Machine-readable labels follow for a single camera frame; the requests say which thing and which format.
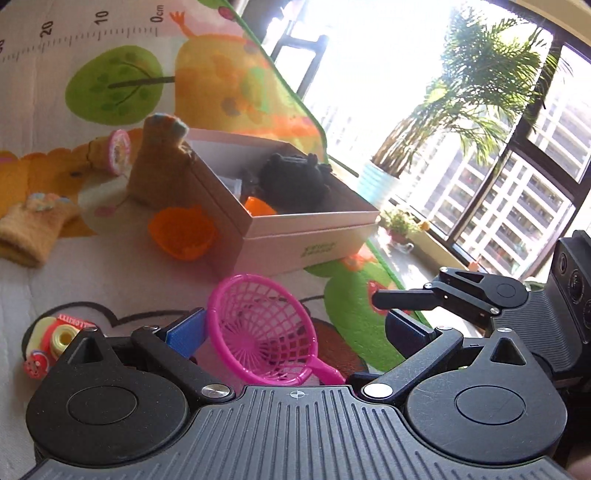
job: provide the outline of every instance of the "black plush toy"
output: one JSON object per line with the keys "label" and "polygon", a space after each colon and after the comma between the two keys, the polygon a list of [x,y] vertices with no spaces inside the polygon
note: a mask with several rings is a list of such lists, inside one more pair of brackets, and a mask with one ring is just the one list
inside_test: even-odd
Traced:
{"label": "black plush toy", "polygon": [[313,153],[306,157],[275,153],[259,174],[261,199],[283,214],[315,212],[329,192],[325,179],[331,171]]}

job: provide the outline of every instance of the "floor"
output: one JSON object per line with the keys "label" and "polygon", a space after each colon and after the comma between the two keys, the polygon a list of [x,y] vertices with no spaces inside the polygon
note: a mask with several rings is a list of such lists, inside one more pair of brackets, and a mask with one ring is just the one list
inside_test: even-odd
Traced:
{"label": "floor", "polygon": [[[392,271],[397,275],[405,288],[422,288],[437,276],[437,271],[426,265],[419,257],[403,253],[389,244],[389,237],[383,229],[371,238],[371,242],[382,253]],[[459,316],[441,307],[431,311],[423,311],[425,318],[432,326],[445,325],[463,333],[464,337],[482,337],[479,331]]]}

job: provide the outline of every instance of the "palm tree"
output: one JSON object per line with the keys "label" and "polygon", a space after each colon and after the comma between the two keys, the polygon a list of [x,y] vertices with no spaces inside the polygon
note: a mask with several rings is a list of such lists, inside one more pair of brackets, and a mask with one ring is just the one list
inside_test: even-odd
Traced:
{"label": "palm tree", "polygon": [[506,18],[486,25],[473,8],[454,11],[441,55],[443,73],[432,81],[425,98],[388,135],[372,162],[394,177],[435,133],[459,134],[464,155],[475,146],[476,161],[486,163],[500,149],[525,107],[539,97],[534,90],[543,69],[555,69],[557,55],[541,50],[545,41],[536,28],[526,40],[506,40],[506,31],[526,23]]}

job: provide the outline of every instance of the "potted plant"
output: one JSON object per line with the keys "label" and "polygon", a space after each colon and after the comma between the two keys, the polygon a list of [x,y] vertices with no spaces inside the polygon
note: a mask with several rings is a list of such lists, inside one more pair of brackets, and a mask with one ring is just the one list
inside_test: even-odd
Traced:
{"label": "potted plant", "polygon": [[474,145],[476,161],[486,164],[506,141],[506,125],[520,115],[534,120],[525,107],[540,97],[534,90],[538,75],[555,69],[558,57],[554,51],[546,59],[541,54],[540,28],[526,40],[511,39],[507,31],[523,23],[506,18],[487,25],[473,8],[454,11],[441,55],[442,74],[364,166],[358,187],[362,196],[381,208],[436,133],[457,134],[464,155]]}
{"label": "potted plant", "polygon": [[421,224],[417,223],[410,213],[400,208],[381,212],[379,224],[386,229],[392,242],[400,245],[410,242],[408,236],[411,233],[421,231]]}

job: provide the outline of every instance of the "blue gripper pad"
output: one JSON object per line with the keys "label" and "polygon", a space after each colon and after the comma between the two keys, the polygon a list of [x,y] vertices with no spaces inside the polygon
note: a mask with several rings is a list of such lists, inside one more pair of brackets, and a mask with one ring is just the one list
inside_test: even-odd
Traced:
{"label": "blue gripper pad", "polygon": [[161,328],[156,335],[170,348],[189,358],[207,338],[205,314],[206,310],[199,307]]}

